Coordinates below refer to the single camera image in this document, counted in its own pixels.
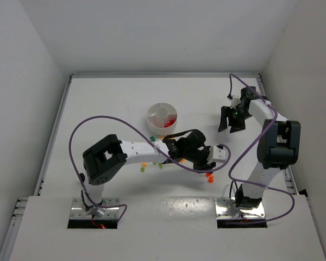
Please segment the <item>red legos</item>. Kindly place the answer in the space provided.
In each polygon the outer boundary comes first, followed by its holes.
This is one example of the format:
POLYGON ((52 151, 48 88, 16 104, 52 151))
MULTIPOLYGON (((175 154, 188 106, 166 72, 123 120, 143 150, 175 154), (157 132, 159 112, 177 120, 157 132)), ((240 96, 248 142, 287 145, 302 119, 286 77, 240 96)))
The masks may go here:
POLYGON ((164 128, 168 128, 168 127, 174 125, 175 122, 176 122, 176 119, 171 119, 171 120, 169 120, 169 121, 164 125, 164 128))

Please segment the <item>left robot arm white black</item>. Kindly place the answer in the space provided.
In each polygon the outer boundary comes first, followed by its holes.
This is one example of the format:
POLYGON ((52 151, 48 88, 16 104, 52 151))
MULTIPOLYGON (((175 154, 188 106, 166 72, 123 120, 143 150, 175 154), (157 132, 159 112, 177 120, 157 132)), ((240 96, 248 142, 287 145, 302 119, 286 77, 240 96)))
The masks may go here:
POLYGON ((152 142, 129 142, 109 134, 83 152, 83 166, 87 174, 85 190, 82 192, 85 211, 92 213, 95 204, 102 204, 104 184, 119 170, 129 164, 152 162, 158 164, 179 163, 186 159, 193 163, 194 170, 211 170, 216 166, 215 155, 219 148, 205 145, 204 134, 193 129, 184 133, 169 135, 152 142))

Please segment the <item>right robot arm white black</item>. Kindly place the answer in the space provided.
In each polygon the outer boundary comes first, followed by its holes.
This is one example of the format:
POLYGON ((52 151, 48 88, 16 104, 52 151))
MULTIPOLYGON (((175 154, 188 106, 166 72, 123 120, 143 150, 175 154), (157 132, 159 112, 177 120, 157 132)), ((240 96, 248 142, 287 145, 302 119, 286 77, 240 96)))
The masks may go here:
POLYGON ((252 143, 256 146, 257 164, 246 181, 237 188, 235 206, 255 208, 273 178, 298 160, 301 125, 276 112, 271 102, 252 86, 241 89, 239 97, 231 97, 231 105, 221 108, 218 131, 231 133, 246 128, 246 119, 253 117, 262 127, 252 143))

